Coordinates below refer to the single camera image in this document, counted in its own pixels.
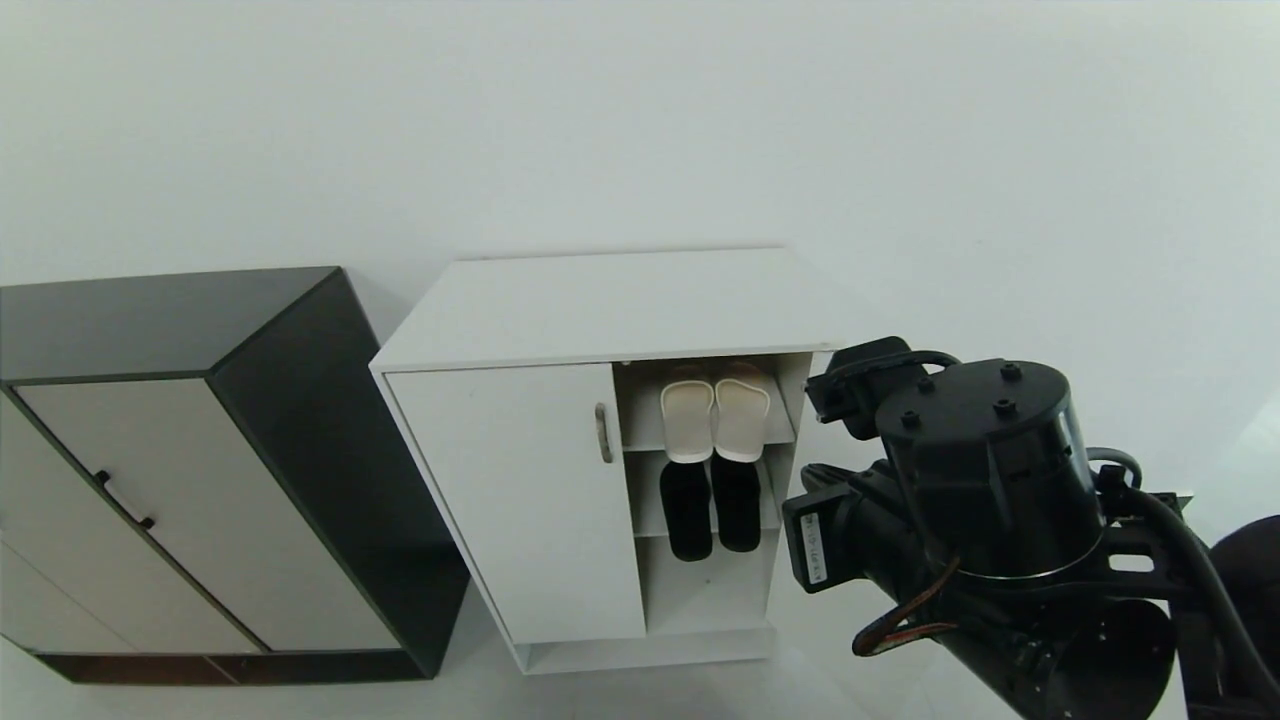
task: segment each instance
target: cabinet door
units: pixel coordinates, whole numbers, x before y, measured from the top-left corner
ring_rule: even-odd
[[[645,634],[609,365],[388,380],[513,643]]]
[[[0,544],[0,634],[32,652],[137,652],[6,544]]]
[[[5,544],[134,648],[255,652],[8,397],[0,397],[0,523]]]
[[[276,651],[399,647],[201,379],[19,393],[150,533]]]

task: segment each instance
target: white slipper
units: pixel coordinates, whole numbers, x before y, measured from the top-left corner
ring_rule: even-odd
[[[716,391],[698,365],[681,365],[662,388],[662,429],[672,462],[701,462],[712,456],[712,406]]]
[[[755,462],[764,455],[764,419],[769,415],[765,374],[748,363],[730,363],[716,383],[716,452],[735,462]]]

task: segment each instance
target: cabinet top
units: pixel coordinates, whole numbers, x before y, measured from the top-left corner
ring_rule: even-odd
[[[339,268],[0,287],[5,384],[207,373]]]
[[[462,260],[376,372],[712,357],[842,347],[845,307],[785,249]]]

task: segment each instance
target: drawer handle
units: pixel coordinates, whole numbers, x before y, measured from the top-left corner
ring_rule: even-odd
[[[600,443],[600,460],[605,464],[613,462],[613,451],[609,450],[609,428],[604,421],[604,404],[595,404],[595,439]]]
[[[97,484],[106,491],[106,495],[111,496],[111,500],[114,500],[116,505],[123,507],[124,511],[129,515],[129,518],[132,518],[143,530],[150,530],[151,528],[156,527],[156,521],[154,519],[142,516],[141,512],[134,510],[134,505],[132,502],[127,502],[123,497],[120,497],[119,492],[111,489],[111,487],[106,484],[108,480],[111,479],[110,473],[108,473],[106,470],[99,470],[97,473],[93,473],[93,479],[97,480]]]

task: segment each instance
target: shoe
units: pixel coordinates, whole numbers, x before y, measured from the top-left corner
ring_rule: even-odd
[[[658,482],[671,553],[685,562],[707,559],[712,553],[712,491],[703,464],[667,462]]]
[[[712,495],[719,519],[721,544],[733,552],[760,546],[760,477],[754,462],[712,456]]]
[[[681,365],[662,388],[662,430],[667,457],[701,462],[712,456],[712,406],[716,391],[698,365]]]
[[[767,378],[755,365],[730,363],[716,383],[716,452],[735,462],[755,462],[764,454],[764,419],[769,415]]]

